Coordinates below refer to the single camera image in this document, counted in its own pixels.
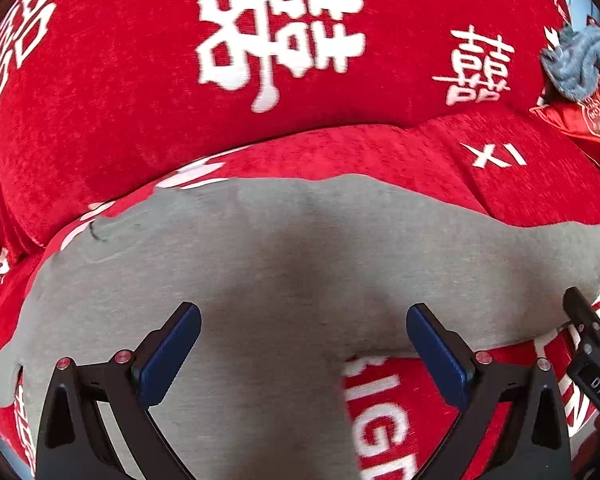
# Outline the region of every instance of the red cushion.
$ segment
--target red cushion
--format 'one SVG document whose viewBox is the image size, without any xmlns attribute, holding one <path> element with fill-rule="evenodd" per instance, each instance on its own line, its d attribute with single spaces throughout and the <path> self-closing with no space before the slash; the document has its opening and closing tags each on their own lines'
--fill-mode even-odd
<svg viewBox="0 0 600 480">
<path fill-rule="evenodd" d="M 279 100 L 254 105 L 267 61 L 249 54 L 225 89 L 200 70 L 203 42 L 219 30 L 208 12 L 212 0 L 30 0 L 24 27 L 20 0 L 0 30 L 0 192 L 8 213 L 0 220 L 44 245 L 89 204 L 248 142 L 340 124 L 414 126 L 498 96 L 527 110 L 542 91 L 545 28 L 560 28 L 567 16 L 564 0 L 329 0 L 329 12 L 320 0 L 294 1 L 285 7 L 291 17 L 263 3 L 258 22 L 268 17 L 272 40 L 290 23 L 307 26 L 310 56 L 268 57 Z M 305 9 L 310 3 L 315 16 Z M 229 1 L 219 5 L 227 9 Z M 254 33 L 252 11 L 237 23 Z M 320 23 L 328 38 L 340 26 L 339 34 L 352 36 L 334 51 L 350 57 L 324 57 L 331 47 L 315 41 Z M 469 30 L 481 38 L 468 40 Z M 259 43 L 249 44 L 260 53 Z M 238 40 L 232 48 L 247 45 Z M 458 78 L 452 52 L 459 45 L 466 47 L 458 54 L 477 56 L 459 59 L 477 67 L 466 68 L 466 78 L 483 84 L 462 82 L 470 101 L 448 105 L 454 83 L 444 79 Z M 241 53 L 232 54 L 239 62 Z M 229 63 L 225 45 L 214 55 Z"/>
<path fill-rule="evenodd" d="M 531 112 L 569 136 L 600 165 L 600 82 L 594 94 L 581 103 L 558 97 Z"/>
<path fill-rule="evenodd" d="M 382 124 L 314 130 L 203 158 L 71 222 L 51 240 L 42 258 L 23 261 L 0 284 L 0 348 L 13 333 L 39 262 L 71 243 L 91 219 L 119 214 L 151 195 L 155 186 L 193 189 L 226 178 L 320 180 L 347 173 L 365 174 L 517 226 L 600 223 L 600 172 L 596 167 L 568 137 L 501 104 L 485 104 L 480 112 L 430 120 L 409 130 Z M 562 339 L 553 345 L 557 349 L 547 352 L 554 365 L 560 366 L 561 377 L 568 348 Z M 503 352 L 503 359 L 526 362 L 536 349 L 529 343 Z M 420 362 L 392 360 L 388 366 L 372 374 L 397 373 L 402 386 L 384 397 L 350 404 L 350 413 L 359 416 L 386 398 L 407 411 L 416 433 L 392 446 L 389 453 L 361 456 L 363 468 L 414 453 L 421 465 L 452 415 L 444 409 Z M 368 380 L 368 374 L 355 376 L 346 386 Z M 0 412 L 0 432 L 13 433 L 13 427 L 5 424 L 4 412 Z M 19 450 L 23 457 L 25 449 Z"/>
</svg>

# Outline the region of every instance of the gray pants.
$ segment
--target gray pants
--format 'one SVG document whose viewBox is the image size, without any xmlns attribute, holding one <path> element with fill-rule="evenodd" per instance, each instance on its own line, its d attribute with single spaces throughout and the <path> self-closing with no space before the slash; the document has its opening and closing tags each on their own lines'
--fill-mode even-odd
<svg viewBox="0 0 600 480">
<path fill-rule="evenodd" d="M 571 285 L 600 291 L 600 226 L 510 227 L 352 175 L 157 190 L 45 263 L 0 352 L 0 406 L 22 366 L 36 432 L 58 358 L 108 360 L 192 301 L 202 334 L 152 409 L 192 473 L 355 478 L 346 358 L 411 350 L 419 301 L 474 348 L 526 340 L 565 321 Z"/>
</svg>

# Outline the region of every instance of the black bracket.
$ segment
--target black bracket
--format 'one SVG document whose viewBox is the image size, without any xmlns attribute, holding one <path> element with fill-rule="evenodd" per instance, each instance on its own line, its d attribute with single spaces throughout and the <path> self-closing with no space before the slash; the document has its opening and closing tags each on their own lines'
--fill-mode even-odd
<svg viewBox="0 0 600 480">
<path fill-rule="evenodd" d="M 562 306 L 580 333 L 578 351 L 567 374 L 600 412 L 600 318 L 576 287 L 567 289 Z M 600 480 L 600 442 L 576 478 Z"/>
<path fill-rule="evenodd" d="M 498 403 L 512 402 L 507 423 L 481 480 L 569 480 L 571 453 L 557 379 L 547 359 L 531 367 L 474 354 L 423 303 L 407 312 L 407 332 L 445 402 L 459 410 L 414 480 L 460 480 Z"/>
<path fill-rule="evenodd" d="M 36 476 L 42 480 L 130 480 L 113 449 L 97 402 L 108 402 L 146 480 L 195 480 L 148 412 L 164 398 L 196 339 L 202 317 L 182 303 L 135 352 L 77 366 L 58 361 L 38 432 Z"/>
</svg>

